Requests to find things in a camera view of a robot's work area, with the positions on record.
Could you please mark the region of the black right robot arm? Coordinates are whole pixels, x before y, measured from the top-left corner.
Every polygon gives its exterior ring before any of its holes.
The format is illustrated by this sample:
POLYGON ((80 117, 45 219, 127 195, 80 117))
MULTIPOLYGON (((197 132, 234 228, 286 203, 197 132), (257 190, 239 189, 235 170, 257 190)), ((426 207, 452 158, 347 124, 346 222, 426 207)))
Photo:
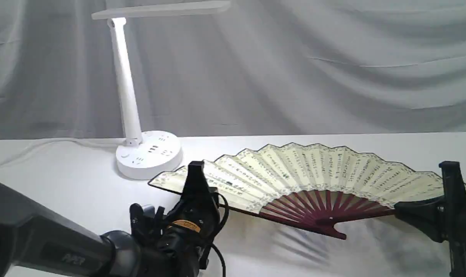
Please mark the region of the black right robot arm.
POLYGON ((466 184, 460 163, 443 161, 444 194, 428 200, 398 202, 395 217, 423 232, 432 241, 448 241, 450 276, 466 277, 466 184))

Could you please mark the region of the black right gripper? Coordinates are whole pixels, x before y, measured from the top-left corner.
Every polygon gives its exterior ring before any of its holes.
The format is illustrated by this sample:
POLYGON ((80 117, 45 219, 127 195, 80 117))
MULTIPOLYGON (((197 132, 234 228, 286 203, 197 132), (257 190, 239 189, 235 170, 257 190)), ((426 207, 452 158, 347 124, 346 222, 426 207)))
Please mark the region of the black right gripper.
POLYGON ((451 277, 466 277, 466 239, 460 238, 460 214, 466 204, 466 186, 460 162, 439 163, 444 186, 444 196, 426 200, 398 202, 395 216, 415 227, 437 243, 448 240, 451 277), (444 231, 428 220, 444 219, 444 231))

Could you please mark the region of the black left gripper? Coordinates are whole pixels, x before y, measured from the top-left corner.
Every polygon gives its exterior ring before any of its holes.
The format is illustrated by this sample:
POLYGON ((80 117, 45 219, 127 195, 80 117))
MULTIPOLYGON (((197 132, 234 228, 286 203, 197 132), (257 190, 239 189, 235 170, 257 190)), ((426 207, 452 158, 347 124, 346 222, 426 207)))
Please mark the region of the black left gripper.
POLYGON ((166 215, 157 248, 170 260, 174 277, 197 277, 219 233, 219 195, 204 174, 205 163, 192 161, 178 203, 166 215))

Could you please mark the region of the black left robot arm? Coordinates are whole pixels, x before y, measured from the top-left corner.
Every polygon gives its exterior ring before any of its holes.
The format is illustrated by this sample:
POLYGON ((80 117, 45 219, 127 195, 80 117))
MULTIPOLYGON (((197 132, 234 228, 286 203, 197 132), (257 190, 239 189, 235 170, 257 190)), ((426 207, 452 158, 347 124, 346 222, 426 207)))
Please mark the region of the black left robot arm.
POLYGON ((129 208, 131 233, 103 235, 83 228, 0 183, 0 277, 13 266, 68 277, 198 277, 230 210, 210 187, 204 162, 188 165, 185 186, 168 213, 164 207, 129 208))

